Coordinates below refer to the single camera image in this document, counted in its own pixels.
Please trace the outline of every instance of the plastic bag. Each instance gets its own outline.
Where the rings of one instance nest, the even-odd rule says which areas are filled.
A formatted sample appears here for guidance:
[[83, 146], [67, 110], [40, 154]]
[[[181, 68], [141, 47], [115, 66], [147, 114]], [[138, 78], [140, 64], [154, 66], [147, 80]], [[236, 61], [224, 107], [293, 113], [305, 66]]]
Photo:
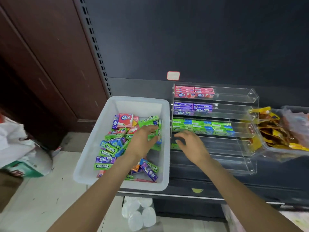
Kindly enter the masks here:
[[4, 117], [0, 123], [0, 168], [23, 157], [35, 148], [32, 140], [25, 140], [27, 134], [22, 124]]
[[299, 144], [309, 148], [309, 119], [308, 114], [283, 111], [284, 126], [298, 140]]
[[156, 224], [156, 213], [152, 199], [125, 197], [122, 216], [128, 219], [129, 229], [138, 231]]

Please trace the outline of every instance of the clear acrylic display rack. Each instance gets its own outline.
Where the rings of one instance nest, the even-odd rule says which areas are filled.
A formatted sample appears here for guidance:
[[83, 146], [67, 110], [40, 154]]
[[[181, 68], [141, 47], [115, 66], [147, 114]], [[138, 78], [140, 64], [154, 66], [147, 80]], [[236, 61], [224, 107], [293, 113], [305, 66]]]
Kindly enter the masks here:
[[[214, 97], [175, 97], [175, 86], [213, 88]], [[219, 161], [224, 168], [234, 175], [254, 174], [257, 172], [256, 162], [252, 157], [257, 154], [260, 146], [253, 143], [258, 139], [258, 129], [253, 124], [257, 113], [251, 110], [259, 107], [259, 97], [254, 89], [229, 88], [215, 86], [198, 86], [187, 84], [174, 84], [172, 99], [172, 119], [189, 119], [202, 121], [228, 122], [234, 130], [233, 135], [214, 135], [196, 133], [205, 144], [210, 155]], [[178, 114], [174, 111], [175, 102], [199, 103], [213, 106], [212, 112], [204, 113], [195, 111], [194, 114]], [[172, 131], [171, 120], [171, 144], [176, 143]], [[181, 150], [171, 148], [171, 166], [183, 169], [199, 168], [191, 163]]]

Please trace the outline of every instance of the right hand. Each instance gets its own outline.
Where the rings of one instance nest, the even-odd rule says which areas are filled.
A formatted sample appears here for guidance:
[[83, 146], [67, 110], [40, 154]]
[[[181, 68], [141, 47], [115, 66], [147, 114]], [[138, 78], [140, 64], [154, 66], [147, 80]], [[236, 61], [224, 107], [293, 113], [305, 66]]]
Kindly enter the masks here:
[[186, 141], [185, 145], [180, 140], [176, 140], [176, 143], [185, 153], [187, 158], [193, 164], [196, 164], [196, 166], [203, 164], [204, 161], [207, 161], [209, 158], [211, 158], [202, 140], [195, 133], [184, 130], [182, 132], [176, 133], [174, 137], [182, 137]]

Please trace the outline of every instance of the white plastic bin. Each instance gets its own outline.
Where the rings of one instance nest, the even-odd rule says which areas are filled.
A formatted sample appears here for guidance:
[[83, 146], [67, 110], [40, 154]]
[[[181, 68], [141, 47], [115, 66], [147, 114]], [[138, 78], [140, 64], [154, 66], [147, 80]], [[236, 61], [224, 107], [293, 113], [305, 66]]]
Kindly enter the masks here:
[[163, 99], [114, 96], [107, 100], [95, 126], [88, 138], [76, 165], [73, 179], [76, 182], [92, 185], [98, 179], [94, 170], [95, 157], [98, 156], [100, 143], [110, 131], [115, 114], [133, 113], [141, 118], [159, 116], [162, 120], [161, 151], [156, 152], [156, 165], [159, 167], [157, 183], [123, 181], [121, 188], [162, 191], [168, 186], [170, 175], [170, 106]]

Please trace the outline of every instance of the left hand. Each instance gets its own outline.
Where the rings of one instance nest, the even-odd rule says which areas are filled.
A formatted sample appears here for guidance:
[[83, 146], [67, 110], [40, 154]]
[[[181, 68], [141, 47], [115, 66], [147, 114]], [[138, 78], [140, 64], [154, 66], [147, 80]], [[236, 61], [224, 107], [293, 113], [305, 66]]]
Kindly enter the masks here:
[[136, 156], [138, 159], [144, 158], [150, 148], [158, 141], [158, 136], [154, 136], [148, 141], [148, 135], [158, 129], [156, 125], [142, 126], [136, 131], [129, 143], [126, 153]]

